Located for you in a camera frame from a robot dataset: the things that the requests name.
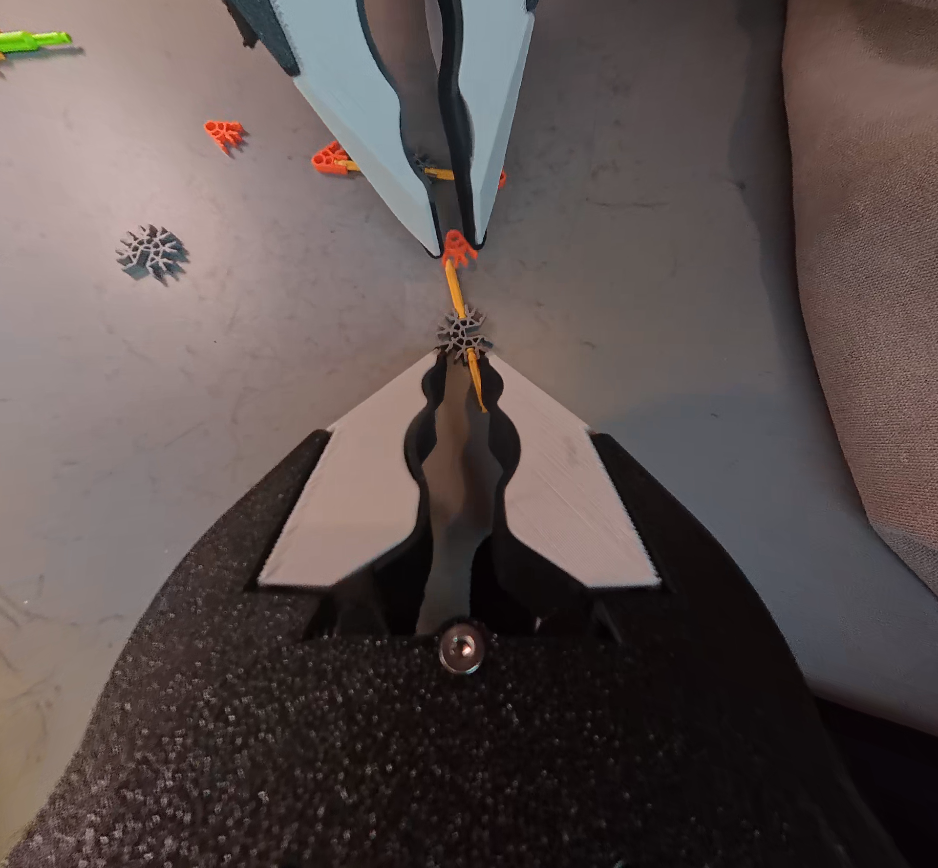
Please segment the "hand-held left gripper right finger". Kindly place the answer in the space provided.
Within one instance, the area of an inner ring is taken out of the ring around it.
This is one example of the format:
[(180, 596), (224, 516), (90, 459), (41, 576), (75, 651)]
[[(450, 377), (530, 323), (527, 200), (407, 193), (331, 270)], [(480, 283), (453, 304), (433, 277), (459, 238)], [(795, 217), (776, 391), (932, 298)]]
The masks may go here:
[(588, 588), (659, 587), (589, 425), (502, 358), (482, 377), (510, 535)]

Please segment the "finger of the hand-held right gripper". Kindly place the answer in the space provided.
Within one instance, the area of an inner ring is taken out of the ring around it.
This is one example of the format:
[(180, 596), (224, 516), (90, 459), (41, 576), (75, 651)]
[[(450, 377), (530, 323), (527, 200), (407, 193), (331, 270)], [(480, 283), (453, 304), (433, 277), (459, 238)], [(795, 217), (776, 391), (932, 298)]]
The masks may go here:
[(405, 149), (402, 106), (370, 33), (364, 0), (270, 0), (299, 73), (295, 84), (395, 217), (431, 257), (442, 235), (427, 178)]
[(536, 0), (435, 0), (437, 97), (463, 236), (480, 249), (499, 190)]

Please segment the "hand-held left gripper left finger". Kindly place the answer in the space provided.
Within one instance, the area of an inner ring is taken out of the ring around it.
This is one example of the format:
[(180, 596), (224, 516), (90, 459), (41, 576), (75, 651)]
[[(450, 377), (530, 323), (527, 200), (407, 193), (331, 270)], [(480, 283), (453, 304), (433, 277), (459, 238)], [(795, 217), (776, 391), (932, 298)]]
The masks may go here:
[(259, 586), (331, 587), (412, 537), (446, 378), (433, 350), (329, 426)]

